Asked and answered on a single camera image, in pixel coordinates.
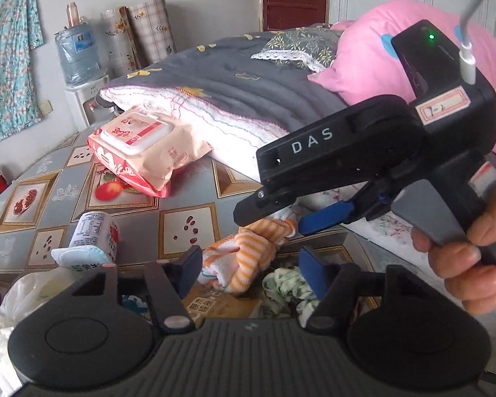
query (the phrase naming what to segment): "cable connector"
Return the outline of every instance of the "cable connector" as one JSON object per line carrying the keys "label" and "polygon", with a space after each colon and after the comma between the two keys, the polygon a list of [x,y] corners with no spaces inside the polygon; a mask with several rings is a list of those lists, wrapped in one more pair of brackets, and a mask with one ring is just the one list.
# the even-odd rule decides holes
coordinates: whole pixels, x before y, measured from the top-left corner
{"label": "cable connector", "polygon": [[476,58],[472,55],[471,42],[469,42],[468,46],[461,43],[459,63],[463,80],[470,85],[474,85],[476,83]]}

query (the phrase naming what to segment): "white plastic lid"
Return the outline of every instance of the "white plastic lid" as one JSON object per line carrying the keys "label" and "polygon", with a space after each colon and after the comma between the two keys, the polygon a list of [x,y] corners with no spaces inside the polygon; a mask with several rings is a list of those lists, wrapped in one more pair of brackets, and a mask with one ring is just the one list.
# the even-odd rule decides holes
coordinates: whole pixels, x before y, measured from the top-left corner
{"label": "white plastic lid", "polygon": [[143,152],[173,130],[173,125],[156,115],[125,112],[103,127],[101,138],[126,155]]}

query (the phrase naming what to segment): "finger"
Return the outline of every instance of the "finger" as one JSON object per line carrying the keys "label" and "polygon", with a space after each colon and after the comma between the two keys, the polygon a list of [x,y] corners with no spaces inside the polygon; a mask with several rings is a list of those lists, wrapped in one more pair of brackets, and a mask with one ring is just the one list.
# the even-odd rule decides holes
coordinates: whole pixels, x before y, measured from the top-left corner
{"label": "finger", "polygon": [[433,248],[432,240],[418,228],[411,229],[411,240],[416,251],[430,252]]}
{"label": "finger", "polygon": [[445,280],[446,290],[460,300],[478,300],[496,293],[496,266],[472,267]]}
{"label": "finger", "polygon": [[485,315],[496,309],[496,294],[478,300],[465,300],[463,307],[471,315]]}
{"label": "finger", "polygon": [[428,255],[428,262],[435,274],[443,279],[466,272],[481,259],[480,250],[464,242],[454,242],[440,248],[436,246]]}
{"label": "finger", "polygon": [[477,246],[487,246],[496,242],[496,194],[487,209],[474,221],[467,231],[468,240]]}

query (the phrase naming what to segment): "white plastic bag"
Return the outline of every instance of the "white plastic bag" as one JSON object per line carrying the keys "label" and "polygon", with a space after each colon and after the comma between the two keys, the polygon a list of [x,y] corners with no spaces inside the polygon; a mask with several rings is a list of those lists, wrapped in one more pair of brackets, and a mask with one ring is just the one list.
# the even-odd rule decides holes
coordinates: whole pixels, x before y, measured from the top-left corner
{"label": "white plastic bag", "polygon": [[0,306],[0,388],[8,397],[21,382],[7,353],[7,342],[15,326],[49,299],[77,281],[81,274],[64,267],[37,272],[20,278],[4,297]]}

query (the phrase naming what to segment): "orange striped cloth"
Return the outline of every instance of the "orange striped cloth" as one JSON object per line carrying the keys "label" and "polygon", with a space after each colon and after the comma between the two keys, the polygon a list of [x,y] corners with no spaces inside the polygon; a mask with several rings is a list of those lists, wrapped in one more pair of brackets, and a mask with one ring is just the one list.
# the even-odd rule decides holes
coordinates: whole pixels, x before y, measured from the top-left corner
{"label": "orange striped cloth", "polygon": [[270,265],[278,248],[296,234],[296,228],[293,212],[240,227],[238,234],[204,251],[199,282],[230,294],[244,293]]}

